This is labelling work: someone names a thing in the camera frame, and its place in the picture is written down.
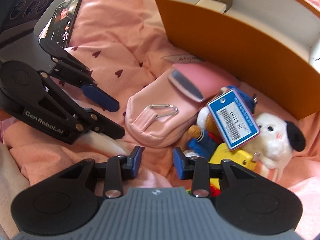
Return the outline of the pink patterned duvet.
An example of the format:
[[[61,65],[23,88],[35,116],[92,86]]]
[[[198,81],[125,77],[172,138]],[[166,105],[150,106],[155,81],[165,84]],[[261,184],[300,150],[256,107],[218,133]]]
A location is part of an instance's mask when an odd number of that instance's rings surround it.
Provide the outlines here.
[[[181,50],[167,40],[155,0],[82,0],[68,52],[120,102],[120,111],[105,111],[73,86],[61,84],[61,88],[80,106],[123,125],[127,100],[168,70],[171,63],[165,57]],[[319,234],[319,113],[300,120],[298,126],[306,137],[306,149],[294,154],[279,183],[303,203],[297,233],[313,239]],[[18,233],[10,205],[22,190],[82,159],[104,162],[130,152],[134,145],[129,135],[115,141],[94,132],[68,145],[2,112],[1,237],[11,239]]]

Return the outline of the orange cardboard box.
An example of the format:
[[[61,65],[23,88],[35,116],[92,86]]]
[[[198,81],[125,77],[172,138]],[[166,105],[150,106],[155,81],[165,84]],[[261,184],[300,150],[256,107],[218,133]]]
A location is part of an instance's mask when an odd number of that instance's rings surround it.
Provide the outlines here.
[[[300,120],[319,111],[319,10],[306,0],[155,0],[169,41],[229,71]]]

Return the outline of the brown cat plush keychain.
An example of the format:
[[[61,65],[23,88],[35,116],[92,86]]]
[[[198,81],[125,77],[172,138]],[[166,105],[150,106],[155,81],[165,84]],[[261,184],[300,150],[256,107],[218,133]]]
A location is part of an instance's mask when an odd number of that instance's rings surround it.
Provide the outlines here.
[[[239,93],[240,97],[253,114],[258,103],[257,95],[247,95],[235,86],[222,87],[211,100],[231,89],[235,89]],[[197,115],[196,124],[188,129],[188,135],[190,140],[187,143],[187,149],[183,152],[187,158],[201,157],[210,160],[217,147],[223,143],[220,131],[207,106],[200,109]]]

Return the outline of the white rectangular box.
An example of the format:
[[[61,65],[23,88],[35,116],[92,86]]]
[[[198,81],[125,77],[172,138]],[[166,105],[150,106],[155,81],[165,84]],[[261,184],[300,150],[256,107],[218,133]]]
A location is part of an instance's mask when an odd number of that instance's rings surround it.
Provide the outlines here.
[[[227,11],[227,4],[215,0],[199,0],[196,6],[224,14]]]

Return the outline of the smartphone with photo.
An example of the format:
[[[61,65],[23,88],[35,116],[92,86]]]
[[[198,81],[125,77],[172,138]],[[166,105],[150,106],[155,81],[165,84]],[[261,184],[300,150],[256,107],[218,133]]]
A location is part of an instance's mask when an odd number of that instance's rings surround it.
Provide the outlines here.
[[[46,38],[51,39],[62,48],[68,46],[81,2],[82,0],[68,0],[56,7],[47,29]]]

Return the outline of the pink pouch bag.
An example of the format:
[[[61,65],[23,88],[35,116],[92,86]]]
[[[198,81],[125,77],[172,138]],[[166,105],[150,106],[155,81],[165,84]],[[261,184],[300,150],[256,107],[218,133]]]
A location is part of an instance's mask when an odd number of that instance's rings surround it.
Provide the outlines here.
[[[202,93],[204,100],[195,102],[182,94],[168,76],[178,70]],[[222,87],[240,85],[226,70],[211,63],[175,63],[159,78],[129,98],[125,125],[140,144],[153,148],[176,142],[194,123],[207,100]]]

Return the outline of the yellow tape measure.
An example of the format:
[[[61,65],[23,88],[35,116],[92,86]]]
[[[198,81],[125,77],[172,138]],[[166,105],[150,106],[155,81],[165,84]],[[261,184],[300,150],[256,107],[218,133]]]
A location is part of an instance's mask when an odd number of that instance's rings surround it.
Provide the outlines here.
[[[221,143],[215,152],[213,153],[209,163],[210,167],[212,165],[220,166],[220,163],[223,159],[229,159],[251,171],[253,171],[258,163],[258,157],[255,155],[251,155],[250,153],[237,149],[231,151],[226,143]],[[221,171],[216,171],[210,169],[210,196],[216,197],[221,193],[220,184],[219,184],[219,176],[221,175]]]

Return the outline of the blue barcode card tag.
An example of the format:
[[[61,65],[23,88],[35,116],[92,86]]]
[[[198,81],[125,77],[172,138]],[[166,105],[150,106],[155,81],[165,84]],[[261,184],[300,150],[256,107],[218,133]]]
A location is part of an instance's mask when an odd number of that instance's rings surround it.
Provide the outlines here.
[[[260,134],[251,111],[235,89],[207,103],[216,126],[227,147],[233,151]]]

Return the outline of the white dog plush toy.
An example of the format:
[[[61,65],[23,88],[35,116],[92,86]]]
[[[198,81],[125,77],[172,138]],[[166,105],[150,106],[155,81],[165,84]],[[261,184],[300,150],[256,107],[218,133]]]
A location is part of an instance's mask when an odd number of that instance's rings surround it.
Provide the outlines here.
[[[259,155],[254,172],[271,181],[278,181],[293,153],[305,149],[306,139],[293,122],[273,114],[261,113],[255,121],[260,133],[241,149],[251,155]]]

